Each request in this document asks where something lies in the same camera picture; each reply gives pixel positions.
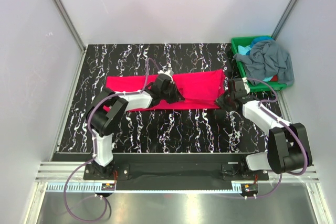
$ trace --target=reflective metal surface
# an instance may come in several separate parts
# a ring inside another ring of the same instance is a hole
[[[260,194],[271,186],[260,186]],[[81,218],[94,219],[103,211],[98,198],[77,204],[90,194],[68,193],[68,203]],[[111,215],[98,223],[317,223],[307,190],[301,184],[282,184],[264,199],[227,199],[207,194],[114,194],[108,197]],[[46,193],[38,224],[81,223],[65,213],[62,193]]]

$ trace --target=green plastic bin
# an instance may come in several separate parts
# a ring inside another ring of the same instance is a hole
[[[243,47],[246,47],[246,46],[249,46],[252,42],[252,40],[254,40],[255,38],[258,38],[258,37],[261,37],[261,36],[264,36],[264,35],[260,35],[260,36],[255,36],[255,37],[240,37],[240,38],[232,38],[231,39],[231,43],[232,43],[232,51],[233,51],[233,54],[237,54],[238,53],[238,46],[243,46]],[[246,74],[245,74],[245,69],[244,69],[244,66],[243,66],[243,63],[241,63],[240,61],[237,61],[237,65],[238,65],[238,69],[239,69],[239,73],[240,73],[240,76],[242,78],[246,77]],[[274,88],[274,90],[281,90],[281,89],[284,89],[287,87],[287,84],[281,84],[277,81],[269,81],[268,84]],[[266,85],[260,83],[256,86],[252,85],[250,82],[248,83],[249,87],[250,87],[250,91],[251,92],[259,92],[259,91],[268,91],[270,90],[269,87],[267,87]]]

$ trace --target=white wall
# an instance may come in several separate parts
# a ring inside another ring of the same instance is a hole
[[[0,223],[21,223],[80,51],[51,0],[0,0]]]
[[[289,0],[62,0],[84,43],[229,42],[271,34]]]
[[[299,0],[278,41],[291,53],[294,86],[284,91],[294,122],[308,131],[313,162],[336,221],[335,0]]]

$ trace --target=white vein pattern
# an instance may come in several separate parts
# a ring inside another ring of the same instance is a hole
[[[239,77],[232,56],[230,44],[89,45],[59,151],[92,151],[85,112],[107,76],[144,75],[145,61],[151,57],[174,73],[222,69],[227,89],[227,80]],[[151,65],[150,74],[156,73]],[[273,98],[269,92],[254,95]],[[280,114],[277,104],[266,106]],[[237,112],[213,109],[127,112],[112,138],[114,152],[132,153],[260,152],[268,141]]]

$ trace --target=gray towel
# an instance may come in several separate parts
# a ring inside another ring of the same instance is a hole
[[[250,55],[236,54],[234,58],[243,63],[248,78],[264,80],[277,74],[279,83],[292,85],[294,82],[290,54],[274,40],[260,41],[252,47]]]

